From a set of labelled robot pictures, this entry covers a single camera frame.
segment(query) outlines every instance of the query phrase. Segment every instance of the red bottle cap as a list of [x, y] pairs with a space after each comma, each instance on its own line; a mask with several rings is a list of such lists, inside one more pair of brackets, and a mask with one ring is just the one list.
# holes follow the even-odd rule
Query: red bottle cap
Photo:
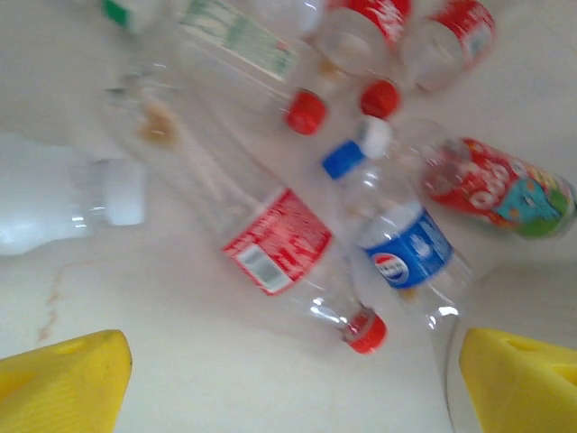
[[354, 336], [349, 346], [355, 352], [368, 355], [376, 351], [387, 337], [387, 326], [372, 309], [365, 309], [349, 325]]
[[312, 135], [325, 118], [326, 106], [321, 98], [308, 90], [300, 90], [285, 115], [285, 122], [299, 134]]
[[361, 110], [366, 115], [386, 119], [400, 107], [401, 97], [397, 87], [386, 79], [371, 83], [361, 96]]

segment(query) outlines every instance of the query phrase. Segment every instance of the barcode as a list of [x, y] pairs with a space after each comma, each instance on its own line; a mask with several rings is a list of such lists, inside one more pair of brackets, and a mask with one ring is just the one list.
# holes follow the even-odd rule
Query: barcode
[[252, 244], [237, 254], [236, 258], [270, 294], [284, 289], [292, 282], [288, 275], [256, 244]]

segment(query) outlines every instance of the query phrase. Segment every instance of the blue bottle label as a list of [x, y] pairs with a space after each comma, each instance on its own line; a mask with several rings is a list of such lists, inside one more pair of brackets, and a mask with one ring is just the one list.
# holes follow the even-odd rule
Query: blue bottle label
[[453, 247], [424, 209], [398, 237], [364, 251], [393, 289], [408, 289], [428, 280], [453, 256]]

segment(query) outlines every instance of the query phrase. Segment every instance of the pepsi logo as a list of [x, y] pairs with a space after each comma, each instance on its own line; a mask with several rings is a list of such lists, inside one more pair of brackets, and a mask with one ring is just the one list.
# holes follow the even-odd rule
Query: pepsi logo
[[408, 280], [408, 266], [395, 254], [377, 253], [372, 261], [383, 277], [391, 284], [403, 284]]

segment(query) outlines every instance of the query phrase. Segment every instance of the blue bottle cap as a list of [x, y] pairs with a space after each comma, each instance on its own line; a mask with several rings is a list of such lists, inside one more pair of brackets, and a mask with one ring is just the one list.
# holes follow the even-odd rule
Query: blue bottle cap
[[366, 159], [361, 149], [354, 141], [341, 144], [323, 159], [323, 168], [333, 180], [354, 169]]

